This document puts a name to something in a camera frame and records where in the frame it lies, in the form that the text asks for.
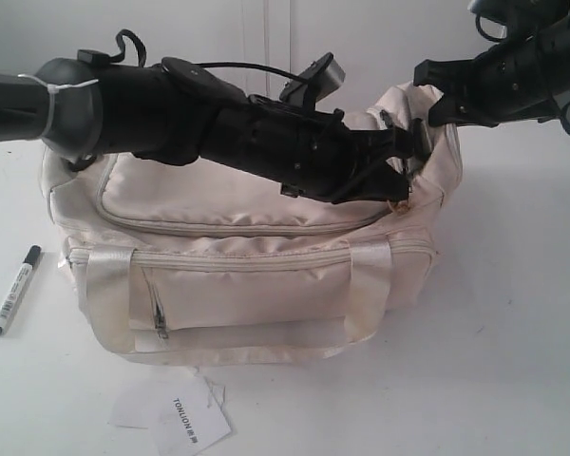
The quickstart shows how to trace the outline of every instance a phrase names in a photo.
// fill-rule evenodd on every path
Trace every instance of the paper tag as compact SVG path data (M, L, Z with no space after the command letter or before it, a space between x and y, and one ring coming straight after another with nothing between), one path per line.
M231 432L202 379L163 390L150 425L161 456L193 456Z
M231 432L224 394L224 386L202 377L146 380L117 399L109 423L149 428L161 456L193 456Z

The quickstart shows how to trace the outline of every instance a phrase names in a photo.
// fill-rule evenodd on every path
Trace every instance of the marker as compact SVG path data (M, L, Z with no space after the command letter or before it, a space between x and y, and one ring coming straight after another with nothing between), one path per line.
M17 277L10 287L9 294L7 294L2 306L0 306L0 335L2 335L4 329L15 314L21 293L31 278L31 272L38 261L41 252L42 249L37 245L31 246L26 259L23 260L19 274L17 274Z

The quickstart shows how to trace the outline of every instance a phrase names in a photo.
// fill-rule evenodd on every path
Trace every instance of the robotic arm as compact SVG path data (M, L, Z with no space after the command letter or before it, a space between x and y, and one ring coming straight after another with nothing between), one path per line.
M570 90L569 9L568 0L474 1L477 17L505 25L507 37L473 60L416 68L416 85L444 92L429 124L560 118L570 133L554 100ZM120 65L124 37L138 51L138 66ZM117 44L116 56L80 50L76 60L52 60L35 76L0 75L0 142L42 138L73 171L109 153L170 165L203 157L281 182L284 195L331 203L406 200L408 163L428 159L419 121L410 131L352 131L342 111L315 111L344 79L331 54L299 76L242 64L291 79L272 101L247 97L206 70L225 64L167 57L145 67L145 47L133 33L121 31ZM387 162L393 158L403 172Z

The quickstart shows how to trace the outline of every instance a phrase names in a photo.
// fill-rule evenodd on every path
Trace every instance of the bag strap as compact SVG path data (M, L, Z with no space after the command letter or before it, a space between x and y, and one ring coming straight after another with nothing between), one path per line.
M300 362L328 358L350 344L371 338L387 307L392 277L390 245L386 240L350 245L351 285L344 332L347 342L331 347L235 347L137 352L129 327L130 272L133 248L97 246L86 268L86 305L100 344L130 361L149 364L217 365Z

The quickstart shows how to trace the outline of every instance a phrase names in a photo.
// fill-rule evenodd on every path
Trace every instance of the zipper pull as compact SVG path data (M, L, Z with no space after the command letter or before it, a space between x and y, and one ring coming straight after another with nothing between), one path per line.
M154 328L156 329L159 338L162 340L169 338L169 333L167 332L167 321L162 313L161 306L154 306Z

